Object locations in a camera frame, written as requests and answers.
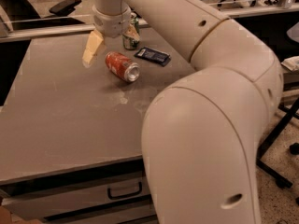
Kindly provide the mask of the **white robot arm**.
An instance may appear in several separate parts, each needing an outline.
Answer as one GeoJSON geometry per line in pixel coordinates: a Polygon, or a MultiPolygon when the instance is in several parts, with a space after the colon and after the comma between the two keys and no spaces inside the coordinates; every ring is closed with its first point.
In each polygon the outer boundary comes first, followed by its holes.
{"type": "Polygon", "coordinates": [[[278,109],[275,53],[200,0],[94,0],[94,25],[115,37],[135,10],[194,73],[161,91],[141,146],[160,224],[261,224],[256,152],[278,109]]]}

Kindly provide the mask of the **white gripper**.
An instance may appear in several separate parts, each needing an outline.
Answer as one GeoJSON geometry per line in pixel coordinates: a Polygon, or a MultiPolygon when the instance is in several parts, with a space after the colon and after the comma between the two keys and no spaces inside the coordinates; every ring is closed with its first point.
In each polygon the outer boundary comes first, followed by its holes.
{"type": "Polygon", "coordinates": [[[90,32],[83,52],[82,63],[86,68],[91,67],[97,55],[106,49],[104,36],[116,37],[124,34],[136,41],[140,40],[140,35],[130,24],[130,19],[131,9],[129,7],[118,15],[107,15],[93,7],[93,24],[96,29],[90,32]]]}

